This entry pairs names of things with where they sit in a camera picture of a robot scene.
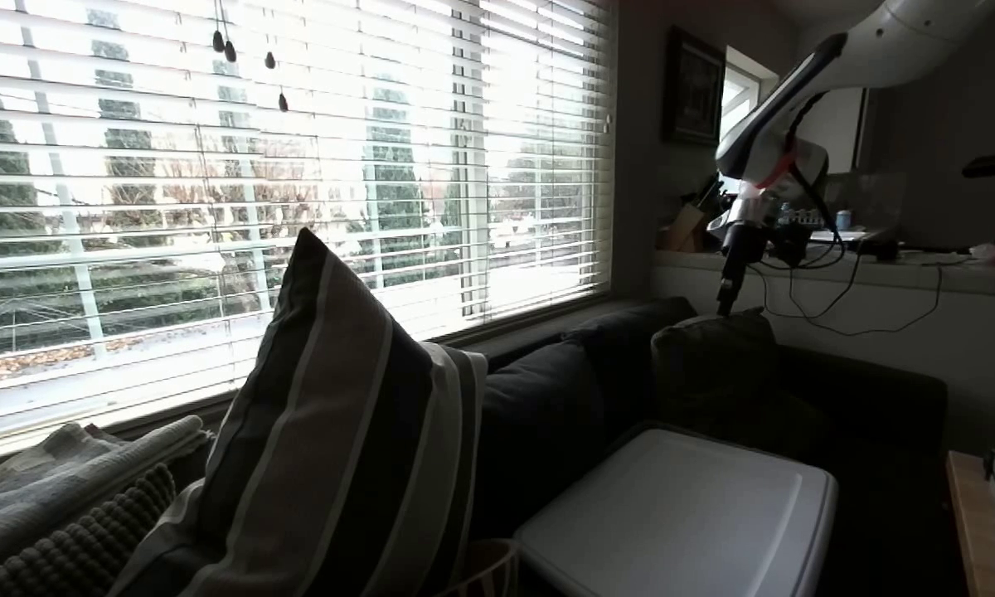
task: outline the picture frame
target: picture frame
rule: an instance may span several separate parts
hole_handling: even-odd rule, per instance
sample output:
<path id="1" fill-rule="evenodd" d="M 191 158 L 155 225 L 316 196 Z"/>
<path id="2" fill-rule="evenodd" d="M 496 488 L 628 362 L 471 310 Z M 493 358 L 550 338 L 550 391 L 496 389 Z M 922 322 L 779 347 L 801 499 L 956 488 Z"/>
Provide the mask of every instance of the picture frame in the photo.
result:
<path id="1" fill-rule="evenodd" d="M 663 141 L 720 146 L 726 57 L 674 25 L 663 69 Z"/>

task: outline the striped pillow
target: striped pillow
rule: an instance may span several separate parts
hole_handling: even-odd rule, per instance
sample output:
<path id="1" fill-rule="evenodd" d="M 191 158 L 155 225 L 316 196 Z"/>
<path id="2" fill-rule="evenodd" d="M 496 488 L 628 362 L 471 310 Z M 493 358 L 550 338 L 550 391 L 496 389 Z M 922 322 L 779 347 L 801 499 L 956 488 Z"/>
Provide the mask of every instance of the striped pillow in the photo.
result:
<path id="1" fill-rule="evenodd" d="M 207 481 L 136 547 L 115 593 L 444 588 L 466 537 L 481 378 L 481 356 L 408 338 L 299 232 Z"/>
<path id="2" fill-rule="evenodd" d="M 519 591 L 519 554 L 514 541 L 474 541 L 463 549 L 462 581 L 437 597 L 514 597 Z"/>

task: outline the horizontal blind slat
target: horizontal blind slat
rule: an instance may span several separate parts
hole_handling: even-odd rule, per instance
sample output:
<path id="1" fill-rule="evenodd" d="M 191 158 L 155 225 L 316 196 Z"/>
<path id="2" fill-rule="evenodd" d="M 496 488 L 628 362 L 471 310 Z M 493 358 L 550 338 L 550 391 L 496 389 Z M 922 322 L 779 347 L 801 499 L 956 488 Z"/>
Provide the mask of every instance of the horizontal blind slat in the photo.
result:
<path id="1" fill-rule="evenodd" d="M 419 338 L 606 289 L 611 2 L 213 11 L 0 2 L 0 452 L 236 391 L 303 225 Z"/>

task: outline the table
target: table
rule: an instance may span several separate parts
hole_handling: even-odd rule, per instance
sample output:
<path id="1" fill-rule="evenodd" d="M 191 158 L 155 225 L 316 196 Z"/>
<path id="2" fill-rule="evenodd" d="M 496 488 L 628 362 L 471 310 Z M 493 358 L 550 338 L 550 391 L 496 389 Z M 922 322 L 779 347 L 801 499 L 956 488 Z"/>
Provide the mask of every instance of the table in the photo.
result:
<path id="1" fill-rule="evenodd" d="M 947 488 L 969 597 L 995 597 L 995 483 L 984 462 L 947 452 Z"/>

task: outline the couch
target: couch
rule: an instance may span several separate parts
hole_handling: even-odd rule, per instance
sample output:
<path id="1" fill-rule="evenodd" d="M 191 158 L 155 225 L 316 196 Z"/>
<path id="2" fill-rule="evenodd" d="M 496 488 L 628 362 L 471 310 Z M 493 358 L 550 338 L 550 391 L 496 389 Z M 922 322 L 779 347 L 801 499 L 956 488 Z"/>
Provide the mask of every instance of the couch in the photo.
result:
<path id="1" fill-rule="evenodd" d="M 508 537 L 644 425 L 669 418 L 654 371 L 654 335 L 688 326 L 682 297 L 606 303 L 545 326 L 542 338 L 476 346 L 485 389 L 474 537 Z M 961 593 L 943 475 L 945 383 L 885 363 L 773 346 L 773 378 L 814 418 L 809 444 L 777 444 L 840 483 L 818 593 Z M 753 436 L 682 429 L 720 440 Z"/>

